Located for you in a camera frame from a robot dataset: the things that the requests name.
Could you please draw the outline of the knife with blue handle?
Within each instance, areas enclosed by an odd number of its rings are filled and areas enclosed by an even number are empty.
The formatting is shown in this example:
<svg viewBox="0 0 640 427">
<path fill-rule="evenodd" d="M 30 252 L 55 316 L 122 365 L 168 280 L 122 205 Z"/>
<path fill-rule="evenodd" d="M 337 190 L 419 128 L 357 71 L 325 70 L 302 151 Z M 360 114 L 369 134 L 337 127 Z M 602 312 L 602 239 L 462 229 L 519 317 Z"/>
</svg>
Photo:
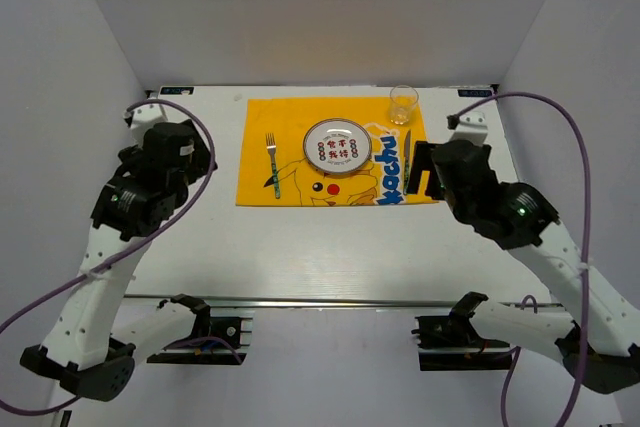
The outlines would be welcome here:
<svg viewBox="0 0 640 427">
<path fill-rule="evenodd" d="M 410 170 L 411 170 L 411 157 L 412 157 L 412 132 L 408 130 L 405 135 L 404 140 L 404 167 L 403 167 L 403 194 L 405 196 L 408 195 L 408 187 L 410 180 Z"/>
</svg>

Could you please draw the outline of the clear glass cup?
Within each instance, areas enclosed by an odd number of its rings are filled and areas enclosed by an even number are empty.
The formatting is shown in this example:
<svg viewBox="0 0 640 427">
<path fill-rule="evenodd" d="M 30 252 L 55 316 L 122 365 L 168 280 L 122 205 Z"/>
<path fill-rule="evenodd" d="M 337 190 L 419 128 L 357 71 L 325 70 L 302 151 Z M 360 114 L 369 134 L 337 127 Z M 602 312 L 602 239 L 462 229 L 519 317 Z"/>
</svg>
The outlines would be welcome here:
<svg viewBox="0 0 640 427">
<path fill-rule="evenodd" d="M 419 93 L 411 86 L 398 85 L 391 89 L 389 101 L 390 121 L 396 125 L 405 125 L 411 120 L 419 103 Z"/>
</svg>

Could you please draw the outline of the white patterned plate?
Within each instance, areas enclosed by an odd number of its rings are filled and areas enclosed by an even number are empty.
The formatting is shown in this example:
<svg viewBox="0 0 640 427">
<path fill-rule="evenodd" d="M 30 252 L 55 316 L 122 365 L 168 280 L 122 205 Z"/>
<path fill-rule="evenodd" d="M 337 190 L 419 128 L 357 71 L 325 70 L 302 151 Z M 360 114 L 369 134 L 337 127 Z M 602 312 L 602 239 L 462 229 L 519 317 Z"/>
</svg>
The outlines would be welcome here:
<svg viewBox="0 0 640 427">
<path fill-rule="evenodd" d="M 311 127 L 304 136 L 306 160 L 317 170 L 346 175 L 361 169 L 372 154 L 369 133 L 358 123 L 327 119 Z"/>
</svg>

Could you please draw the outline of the fork with blue handle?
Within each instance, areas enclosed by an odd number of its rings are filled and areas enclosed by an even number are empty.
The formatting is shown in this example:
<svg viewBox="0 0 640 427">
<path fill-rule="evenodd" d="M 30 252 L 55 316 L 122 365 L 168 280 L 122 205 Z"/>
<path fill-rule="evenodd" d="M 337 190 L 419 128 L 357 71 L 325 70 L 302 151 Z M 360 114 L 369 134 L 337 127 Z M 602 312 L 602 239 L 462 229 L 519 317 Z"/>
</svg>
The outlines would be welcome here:
<svg viewBox="0 0 640 427">
<path fill-rule="evenodd" d="M 279 185 L 278 168 L 276 161 L 277 145 L 275 136 L 273 133 L 266 134 L 266 150 L 270 158 L 271 177 L 265 183 L 266 187 L 272 186 L 274 189 L 274 195 L 276 199 L 281 198 L 281 191 Z"/>
</svg>

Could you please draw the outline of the yellow pikachu cloth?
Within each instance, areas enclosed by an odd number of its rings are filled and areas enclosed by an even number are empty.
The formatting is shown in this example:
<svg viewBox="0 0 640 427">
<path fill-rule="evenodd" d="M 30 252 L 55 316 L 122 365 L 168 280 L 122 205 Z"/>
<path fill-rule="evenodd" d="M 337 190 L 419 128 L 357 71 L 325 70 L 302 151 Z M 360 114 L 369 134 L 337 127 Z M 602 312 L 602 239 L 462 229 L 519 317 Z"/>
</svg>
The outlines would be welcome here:
<svg viewBox="0 0 640 427">
<path fill-rule="evenodd" d="M 248 103 L 238 174 L 236 203 L 245 207 L 346 207 L 430 204 L 424 193 L 403 194 L 404 140 L 412 132 L 416 141 L 426 138 L 423 119 L 415 111 L 404 126 L 389 117 L 385 97 L 277 98 Z M 372 140 L 369 161 L 346 175 L 331 175 L 314 168 L 305 158 L 303 140 L 318 122 L 341 118 L 360 124 Z M 272 186 L 266 134 L 277 145 L 281 198 Z"/>
</svg>

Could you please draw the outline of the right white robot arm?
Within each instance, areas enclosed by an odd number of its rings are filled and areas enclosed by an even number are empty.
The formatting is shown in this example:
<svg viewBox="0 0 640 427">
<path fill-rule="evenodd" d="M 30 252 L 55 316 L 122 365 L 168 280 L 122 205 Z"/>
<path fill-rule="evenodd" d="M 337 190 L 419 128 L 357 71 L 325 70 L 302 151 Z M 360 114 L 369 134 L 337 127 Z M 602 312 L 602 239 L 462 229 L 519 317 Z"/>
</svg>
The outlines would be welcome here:
<svg viewBox="0 0 640 427">
<path fill-rule="evenodd" d="M 445 317 L 423 316 L 423 350 L 519 345 L 562 365 L 600 394 L 639 382 L 639 311 L 583 262 L 557 210 L 534 187 L 498 180 L 491 148 L 468 140 L 430 147 L 432 170 L 454 218 L 526 266 L 564 307 L 544 316 L 465 294 Z"/>
</svg>

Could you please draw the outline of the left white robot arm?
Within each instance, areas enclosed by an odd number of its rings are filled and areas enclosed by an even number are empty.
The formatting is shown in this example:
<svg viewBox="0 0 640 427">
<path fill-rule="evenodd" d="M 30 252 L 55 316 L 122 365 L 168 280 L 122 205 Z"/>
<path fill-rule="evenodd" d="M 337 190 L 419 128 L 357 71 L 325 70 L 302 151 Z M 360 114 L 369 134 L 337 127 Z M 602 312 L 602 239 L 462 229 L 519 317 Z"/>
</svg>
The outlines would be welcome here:
<svg viewBox="0 0 640 427">
<path fill-rule="evenodd" d="M 148 317 L 116 329 L 124 294 L 152 239 L 194 204 L 189 187 L 209 179 L 212 152 L 194 123 L 159 122 L 119 152 L 121 161 L 91 214 L 79 282 L 45 340 L 20 363 L 76 397 L 108 402 L 126 387 L 137 364 L 185 341 L 211 334 L 210 308 L 180 294 Z"/>
</svg>

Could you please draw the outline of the left black corner label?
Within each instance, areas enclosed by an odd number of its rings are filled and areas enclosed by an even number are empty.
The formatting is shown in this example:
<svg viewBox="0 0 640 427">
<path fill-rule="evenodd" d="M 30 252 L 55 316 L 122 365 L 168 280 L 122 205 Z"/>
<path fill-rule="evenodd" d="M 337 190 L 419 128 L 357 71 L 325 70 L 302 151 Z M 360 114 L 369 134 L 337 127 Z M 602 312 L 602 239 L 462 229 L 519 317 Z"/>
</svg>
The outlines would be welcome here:
<svg viewBox="0 0 640 427">
<path fill-rule="evenodd" d="M 193 86 L 163 86 L 160 89 L 159 94 L 162 96 L 182 96 L 182 95 L 192 95 L 194 92 Z"/>
</svg>

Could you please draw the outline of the black corner label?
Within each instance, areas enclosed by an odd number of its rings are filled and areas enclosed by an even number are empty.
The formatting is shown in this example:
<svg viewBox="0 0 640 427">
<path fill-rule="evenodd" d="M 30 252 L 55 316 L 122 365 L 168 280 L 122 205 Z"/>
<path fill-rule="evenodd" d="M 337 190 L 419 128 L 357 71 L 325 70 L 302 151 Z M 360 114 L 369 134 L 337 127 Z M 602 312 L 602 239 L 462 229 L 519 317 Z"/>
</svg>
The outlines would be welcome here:
<svg viewBox="0 0 640 427">
<path fill-rule="evenodd" d="M 486 98 L 491 97 L 494 92 L 491 89 L 458 89 L 457 93 L 463 98 Z"/>
<path fill-rule="evenodd" d="M 162 96 L 182 96 L 182 95 L 192 95 L 194 92 L 193 86 L 163 86 L 160 89 L 159 94 Z"/>
</svg>

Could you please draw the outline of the right black corner label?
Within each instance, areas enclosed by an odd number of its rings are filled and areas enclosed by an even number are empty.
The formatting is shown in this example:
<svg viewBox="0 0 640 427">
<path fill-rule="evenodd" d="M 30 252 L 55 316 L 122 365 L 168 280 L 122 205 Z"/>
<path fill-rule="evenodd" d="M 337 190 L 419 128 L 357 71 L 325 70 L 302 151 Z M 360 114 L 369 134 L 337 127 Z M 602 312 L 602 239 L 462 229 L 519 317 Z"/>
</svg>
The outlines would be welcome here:
<svg viewBox="0 0 640 427">
<path fill-rule="evenodd" d="M 458 89 L 457 93 L 463 98 L 486 98 L 491 97 L 494 92 L 491 89 Z"/>
</svg>

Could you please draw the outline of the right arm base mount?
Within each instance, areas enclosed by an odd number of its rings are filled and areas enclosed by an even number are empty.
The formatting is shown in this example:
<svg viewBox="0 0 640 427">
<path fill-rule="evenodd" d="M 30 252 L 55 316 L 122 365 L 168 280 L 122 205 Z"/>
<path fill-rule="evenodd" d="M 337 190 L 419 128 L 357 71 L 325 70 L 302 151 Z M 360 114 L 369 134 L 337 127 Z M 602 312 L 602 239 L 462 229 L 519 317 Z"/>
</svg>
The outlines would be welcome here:
<svg viewBox="0 0 640 427">
<path fill-rule="evenodd" d="M 422 372 L 508 371 L 514 348 L 478 337 L 449 316 L 419 316 L 411 334 Z"/>
</svg>

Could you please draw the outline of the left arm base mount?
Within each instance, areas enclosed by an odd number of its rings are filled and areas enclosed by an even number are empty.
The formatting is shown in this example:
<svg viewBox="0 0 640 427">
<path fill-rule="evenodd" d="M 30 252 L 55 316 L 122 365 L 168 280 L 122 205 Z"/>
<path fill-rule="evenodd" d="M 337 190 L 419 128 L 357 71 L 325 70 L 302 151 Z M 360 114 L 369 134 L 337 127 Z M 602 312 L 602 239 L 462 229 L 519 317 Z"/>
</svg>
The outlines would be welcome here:
<svg viewBox="0 0 640 427">
<path fill-rule="evenodd" d="M 249 351 L 254 312 L 240 308 L 213 309 L 208 327 L 150 356 L 148 364 L 240 366 Z"/>
</svg>

